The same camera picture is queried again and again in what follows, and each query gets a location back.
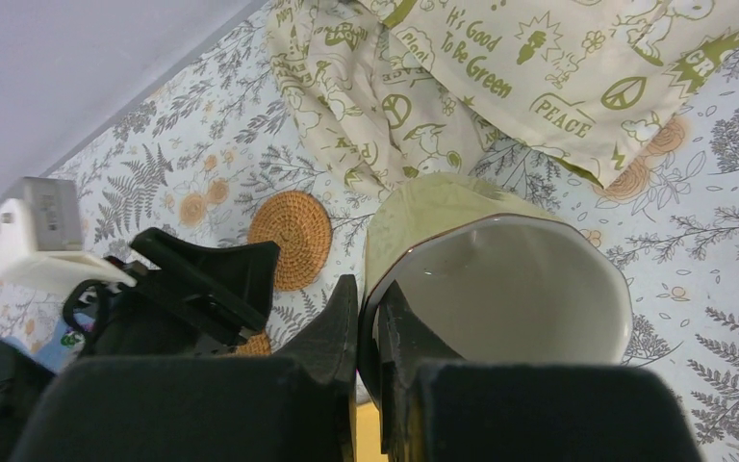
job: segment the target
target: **table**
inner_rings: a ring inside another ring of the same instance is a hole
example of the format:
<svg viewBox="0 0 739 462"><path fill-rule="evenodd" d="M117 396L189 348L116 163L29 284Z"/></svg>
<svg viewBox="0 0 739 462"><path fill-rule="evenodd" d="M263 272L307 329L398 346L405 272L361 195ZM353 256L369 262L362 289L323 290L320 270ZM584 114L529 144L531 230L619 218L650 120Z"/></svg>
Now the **table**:
<svg viewBox="0 0 739 462"><path fill-rule="evenodd" d="M322 309L340 274L363 284L379 203L346 191L301 147L269 71L265 17L253 14L52 176L78 185L87 248L121 259L134 258L127 244L149 226L243 244L268 197L315 196L332 249L312 286L275 295L276 349ZM739 50L670 129L610 192L508 139L472 174L573 224L624 272L634 300L625 363L664 378L707 460L739 462ZM60 302L0 285L0 336L58 370L77 343Z"/></svg>

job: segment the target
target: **gray wall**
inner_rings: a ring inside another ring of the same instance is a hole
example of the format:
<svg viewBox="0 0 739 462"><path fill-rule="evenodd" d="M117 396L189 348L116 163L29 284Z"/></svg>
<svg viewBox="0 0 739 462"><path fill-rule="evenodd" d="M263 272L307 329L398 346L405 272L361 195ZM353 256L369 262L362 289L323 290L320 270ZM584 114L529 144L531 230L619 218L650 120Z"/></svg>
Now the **gray wall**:
<svg viewBox="0 0 739 462"><path fill-rule="evenodd" d="M77 152L265 0L0 0L0 194Z"/></svg>

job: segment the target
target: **cup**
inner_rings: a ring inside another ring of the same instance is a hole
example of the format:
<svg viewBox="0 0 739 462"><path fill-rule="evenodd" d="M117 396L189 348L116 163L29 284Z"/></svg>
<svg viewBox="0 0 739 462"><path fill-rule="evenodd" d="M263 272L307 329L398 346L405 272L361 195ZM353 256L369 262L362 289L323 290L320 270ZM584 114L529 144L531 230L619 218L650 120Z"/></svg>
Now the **cup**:
<svg viewBox="0 0 739 462"><path fill-rule="evenodd" d="M484 180L433 173L406 183L369 223L365 253L365 382L377 368L368 349L378 303L394 281L415 315L472 361L617 364L627 348L622 273L576 229Z"/></svg>

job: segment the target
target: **wicker coaster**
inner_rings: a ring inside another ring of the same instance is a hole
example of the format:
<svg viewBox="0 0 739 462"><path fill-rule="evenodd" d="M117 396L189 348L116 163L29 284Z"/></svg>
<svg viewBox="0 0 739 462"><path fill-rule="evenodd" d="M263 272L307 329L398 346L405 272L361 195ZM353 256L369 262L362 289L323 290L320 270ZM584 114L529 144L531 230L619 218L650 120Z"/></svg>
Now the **wicker coaster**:
<svg viewBox="0 0 739 462"><path fill-rule="evenodd" d="M270 354L270 339L265 332L250 336L247 343L240 345L234 356L268 356Z"/></svg>
<svg viewBox="0 0 739 462"><path fill-rule="evenodd" d="M268 199L247 233L251 244L274 241L282 249L273 283L277 291L309 286L324 267L332 239L324 207L299 191L281 192Z"/></svg>

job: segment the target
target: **yellow object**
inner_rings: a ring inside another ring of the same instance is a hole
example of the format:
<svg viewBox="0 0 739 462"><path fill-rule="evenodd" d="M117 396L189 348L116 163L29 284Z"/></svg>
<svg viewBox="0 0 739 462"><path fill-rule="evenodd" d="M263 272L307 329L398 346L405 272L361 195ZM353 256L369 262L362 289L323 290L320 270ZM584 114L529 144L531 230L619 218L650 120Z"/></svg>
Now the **yellow object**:
<svg viewBox="0 0 739 462"><path fill-rule="evenodd" d="M387 462L381 453L381 423L378 409L372 403L358 406L355 412L355 451L357 462Z"/></svg>

